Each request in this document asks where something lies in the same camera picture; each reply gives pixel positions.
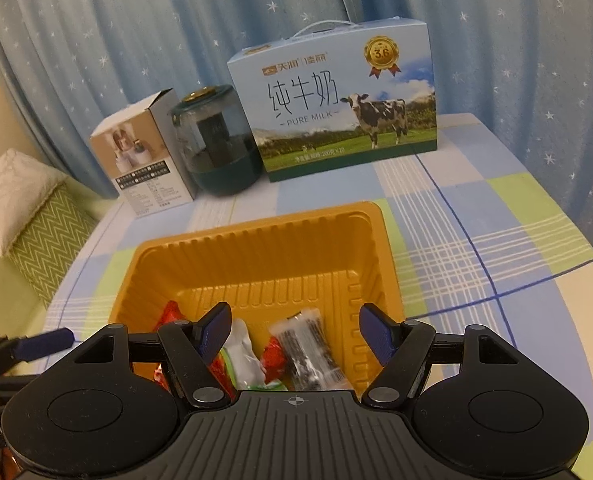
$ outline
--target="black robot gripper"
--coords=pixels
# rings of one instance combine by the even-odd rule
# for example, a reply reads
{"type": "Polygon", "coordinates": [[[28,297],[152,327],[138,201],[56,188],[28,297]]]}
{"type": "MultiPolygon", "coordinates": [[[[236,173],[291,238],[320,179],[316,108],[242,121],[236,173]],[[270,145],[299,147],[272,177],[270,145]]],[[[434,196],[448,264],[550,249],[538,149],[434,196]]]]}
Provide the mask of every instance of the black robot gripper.
{"type": "Polygon", "coordinates": [[[112,324],[67,354],[1,417],[21,480],[576,478],[585,409],[487,327],[437,334],[368,303],[359,326],[383,370],[360,400],[348,390],[230,400],[208,365],[231,320],[219,303],[157,333],[112,324]],[[161,363],[170,392],[135,362],[161,363]],[[425,389],[434,364],[460,370],[425,389]]]}

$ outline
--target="cow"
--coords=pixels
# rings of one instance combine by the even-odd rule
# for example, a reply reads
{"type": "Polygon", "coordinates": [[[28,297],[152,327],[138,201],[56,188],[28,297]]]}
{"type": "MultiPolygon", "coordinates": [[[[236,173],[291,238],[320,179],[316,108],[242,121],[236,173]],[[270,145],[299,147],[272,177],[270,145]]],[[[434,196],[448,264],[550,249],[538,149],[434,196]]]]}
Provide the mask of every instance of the cow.
{"type": "Polygon", "coordinates": [[[401,134],[407,135],[407,115],[403,99],[365,102],[368,94],[352,94],[342,97],[341,102],[349,104],[358,119],[361,129],[370,136],[372,149],[378,148],[378,134],[394,130],[396,143],[401,134]]]}

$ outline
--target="yellow plastic tray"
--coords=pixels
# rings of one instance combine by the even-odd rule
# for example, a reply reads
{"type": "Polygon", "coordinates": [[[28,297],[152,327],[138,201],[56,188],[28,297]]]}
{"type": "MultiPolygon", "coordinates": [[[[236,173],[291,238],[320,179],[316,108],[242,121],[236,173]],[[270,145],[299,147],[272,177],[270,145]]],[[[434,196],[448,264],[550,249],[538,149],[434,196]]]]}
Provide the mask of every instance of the yellow plastic tray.
{"type": "MultiPolygon", "coordinates": [[[[219,301],[248,326],[260,356],[268,326],[316,307],[336,362],[361,393],[381,370],[358,328],[371,301],[395,320],[403,304],[385,222],[371,202],[160,238],[137,248],[110,322],[153,329],[169,300],[191,320],[219,301]]],[[[151,378],[155,365],[135,365],[151,378]]]]}

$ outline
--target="gold medal badge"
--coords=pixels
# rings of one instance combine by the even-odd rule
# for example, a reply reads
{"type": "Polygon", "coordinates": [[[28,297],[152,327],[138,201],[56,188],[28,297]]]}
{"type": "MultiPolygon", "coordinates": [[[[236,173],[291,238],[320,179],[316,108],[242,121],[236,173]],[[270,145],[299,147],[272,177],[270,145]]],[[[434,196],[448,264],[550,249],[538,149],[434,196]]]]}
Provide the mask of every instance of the gold medal badge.
{"type": "Polygon", "coordinates": [[[375,36],[365,44],[365,60],[372,66],[370,76],[381,75],[381,70],[389,70],[392,75],[400,72],[396,66],[399,59],[399,47],[392,38],[375,36]]]}

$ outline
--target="small cardboard box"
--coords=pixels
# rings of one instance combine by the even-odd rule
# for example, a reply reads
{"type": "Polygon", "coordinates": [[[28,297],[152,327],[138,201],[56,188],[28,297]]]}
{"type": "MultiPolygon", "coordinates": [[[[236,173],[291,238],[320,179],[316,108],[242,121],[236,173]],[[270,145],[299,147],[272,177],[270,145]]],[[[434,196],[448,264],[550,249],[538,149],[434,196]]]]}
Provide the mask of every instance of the small cardboard box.
{"type": "Polygon", "coordinates": [[[427,25],[391,18],[228,61],[270,180],[436,150],[427,25]]]}
{"type": "Polygon", "coordinates": [[[196,195],[168,116],[178,101],[173,89],[157,92],[106,117],[90,136],[99,164],[137,216],[196,195]]]}

